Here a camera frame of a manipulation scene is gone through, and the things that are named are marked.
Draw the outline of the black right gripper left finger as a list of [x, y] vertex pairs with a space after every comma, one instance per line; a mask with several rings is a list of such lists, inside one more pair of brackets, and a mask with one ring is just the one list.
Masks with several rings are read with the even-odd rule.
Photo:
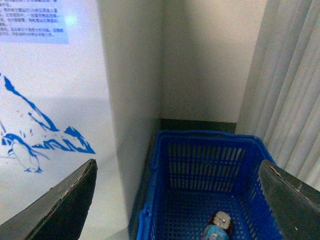
[[90, 159], [0, 226], [2, 240], [78, 240], [92, 204], [97, 162]]

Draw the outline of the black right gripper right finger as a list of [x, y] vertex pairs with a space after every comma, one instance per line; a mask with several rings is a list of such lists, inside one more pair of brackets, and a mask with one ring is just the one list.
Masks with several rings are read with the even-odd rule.
[[320, 192], [269, 160], [258, 177], [264, 197], [285, 240], [320, 238]]

